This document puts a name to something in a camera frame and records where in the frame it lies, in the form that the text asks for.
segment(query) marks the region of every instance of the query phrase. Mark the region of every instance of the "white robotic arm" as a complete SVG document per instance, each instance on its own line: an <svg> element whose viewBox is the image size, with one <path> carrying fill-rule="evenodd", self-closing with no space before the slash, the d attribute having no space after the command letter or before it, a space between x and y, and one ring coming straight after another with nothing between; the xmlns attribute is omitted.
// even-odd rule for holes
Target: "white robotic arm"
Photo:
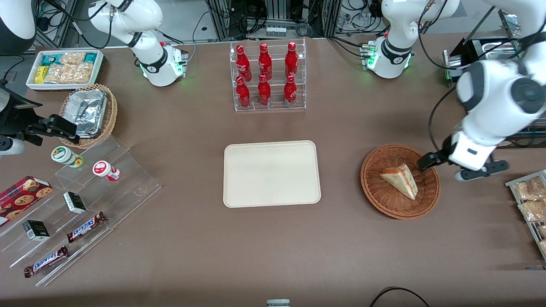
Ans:
<svg viewBox="0 0 546 307"><path fill-rule="evenodd" d="M506 137L533 123L546 111L546 31L544 0L484 0L518 16L521 48L519 60L482 60L471 64L456 86L468 115L455 127L437 153L420 161L421 169L455 163L463 170L456 178L468 181L508 168L508 163L487 163L491 153Z"/></svg>
<svg viewBox="0 0 546 307"><path fill-rule="evenodd" d="M419 33L417 20L423 12L421 20L432 21L437 17L450 17L457 7L459 0L383 0L381 12L389 21L390 29L386 38L379 37L368 42L367 55L370 59L366 68L382 78L398 77L410 60L410 53Z"/></svg>
<svg viewBox="0 0 546 307"><path fill-rule="evenodd" d="M185 76L187 54L162 45L153 34L163 22L161 8L154 0L108 0L90 4L89 16L105 2L106 5L91 19L99 31L111 33L133 50L151 84L167 86Z"/></svg>

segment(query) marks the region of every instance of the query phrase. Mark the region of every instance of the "table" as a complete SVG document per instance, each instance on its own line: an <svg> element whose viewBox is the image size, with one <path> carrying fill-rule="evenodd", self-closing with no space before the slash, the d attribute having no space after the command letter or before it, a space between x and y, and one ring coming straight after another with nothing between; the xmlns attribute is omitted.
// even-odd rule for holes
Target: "table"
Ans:
<svg viewBox="0 0 546 307"><path fill-rule="evenodd" d="M440 61L463 34L425 35ZM356 41L366 42L369 38ZM150 85L129 49L105 49L100 83L119 111L114 135L163 185L119 228L47 287L0 265L3 307L366 306L387 286L416 291L436 306L544 305L546 274L510 191L503 183L546 169L542 149L498 150L505 173L456 182L437 168L442 194L421 219L393 220L360 187L359 170L375 147L404 143L427 152L427 120L447 91L443 72L417 56L399 78L363 72L360 61L326 39L307 40L305 112L236 114L229 44L199 45L188 76ZM27 97L58 112L66 93ZM443 140L464 116L454 95L436 113ZM317 145L322 199L313 205L229 209L222 203L223 150L229 144L311 140ZM24 175L47 179L58 139L0 160L4 189ZM419 305L389 293L376 306Z"/></svg>

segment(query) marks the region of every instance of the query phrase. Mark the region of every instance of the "coca-cola bottle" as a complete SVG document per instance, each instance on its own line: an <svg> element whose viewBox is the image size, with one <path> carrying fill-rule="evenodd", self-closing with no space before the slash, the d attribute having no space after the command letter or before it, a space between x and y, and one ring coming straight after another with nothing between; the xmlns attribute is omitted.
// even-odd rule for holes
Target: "coca-cola bottle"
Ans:
<svg viewBox="0 0 546 307"><path fill-rule="evenodd" d="M288 43L288 52L284 58L284 73L286 77L289 75L295 75L298 72L298 54L296 53L296 43Z"/></svg>
<svg viewBox="0 0 546 307"><path fill-rule="evenodd" d="M248 109L250 108L250 91L245 84L245 80L241 76L237 76L236 79L237 87L235 91L237 92L237 98L241 108Z"/></svg>
<svg viewBox="0 0 546 307"><path fill-rule="evenodd" d="M264 74L267 80L271 80L271 78L273 78L273 65L266 43L260 44L260 58L258 59L258 64L260 65L260 74Z"/></svg>
<svg viewBox="0 0 546 307"><path fill-rule="evenodd" d="M265 74L260 75L260 84L258 84L258 93L260 94L260 104L267 107L271 103L271 86Z"/></svg>
<svg viewBox="0 0 546 307"><path fill-rule="evenodd" d="M296 105L296 84L294 83L294 75L286 77L286 84L284 85L284 105L287 108L291 108Z"/></svg>
<svg viewBox="0 0 546 307"><path fill-rule="evenodd" d="M252 80L252 73L250 72L250 61L245 55L245 48L241 45L238 45L237 48L237 70L239 75L245 78L246 82Z"/></svg>

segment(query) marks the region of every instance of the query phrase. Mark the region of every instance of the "yellow package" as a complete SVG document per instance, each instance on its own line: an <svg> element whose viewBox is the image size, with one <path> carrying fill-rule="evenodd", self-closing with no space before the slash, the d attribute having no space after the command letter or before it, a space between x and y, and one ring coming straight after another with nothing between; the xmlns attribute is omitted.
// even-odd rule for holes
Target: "yellow package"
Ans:
<svg viewBox="0 0 546 307"><path fill-rule="evenodd" d="M34 83L43 84L44 78L48 74L49 66L38 66L36 70L36 76L34 77Z"/></svg>

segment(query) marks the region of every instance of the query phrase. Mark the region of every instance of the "wicker basket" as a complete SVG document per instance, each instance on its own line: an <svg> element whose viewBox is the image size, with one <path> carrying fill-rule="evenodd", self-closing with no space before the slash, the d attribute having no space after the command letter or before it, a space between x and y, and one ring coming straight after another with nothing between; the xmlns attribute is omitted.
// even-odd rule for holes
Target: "wicker basket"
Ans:
<svg viewBox="0 0 546 307"><path fill-rule="evenodd" d="M364 160L360 170L360 183L370 202L381 212L395 219L416 219L434 208L440 197L440 179L436 170L421 172L417 161L423 156L419 151L401 144L390 144L374 149ZM407 164L417 184L415 200L404 196L380 177L389 167Z"/></svg>
<svg viewBox="0 0 546 307"><path fill-rule="evenodd" d="M104 113L104 120L103 120L103 128L100 133L100 135L94 139L80 139L80 142L78 144L71 143L65 139L61 138L61 142L66 146L76 147L80 149L87 149L91 147L91 145L95 144L96 142L107 138L111 133L112 130L114 130L114 126L116 125L116 116L117 116L117 102L116 97L112 94L112 92L104 85L101 84L93 84L90 86L85 86L82 88L77 89L76 91L90 91L90 90L102 90L105 91L108 95L108 101L106 102L106 111ZM61 107L61 111L59 112L59 115L64 114L64 109L67 106L68 97L64 100L64 103Z"/></svg>

